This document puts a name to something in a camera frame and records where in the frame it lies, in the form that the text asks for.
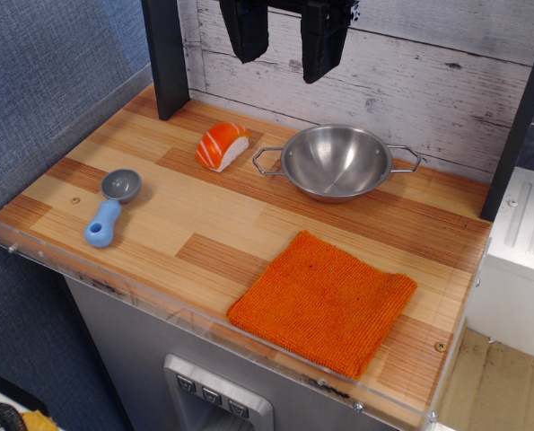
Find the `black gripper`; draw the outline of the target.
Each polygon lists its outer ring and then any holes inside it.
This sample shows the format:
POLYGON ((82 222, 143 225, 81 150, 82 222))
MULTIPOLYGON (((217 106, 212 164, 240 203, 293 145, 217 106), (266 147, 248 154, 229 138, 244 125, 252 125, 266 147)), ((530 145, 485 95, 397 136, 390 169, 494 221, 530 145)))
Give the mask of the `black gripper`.
POLYGON ((219 4, 233 52, 243 64, 267 51, 267 6, 300 13, 303 80, 307 84, 339 65, 350 22, 361 16, 360 1, 220 0, 219 4))

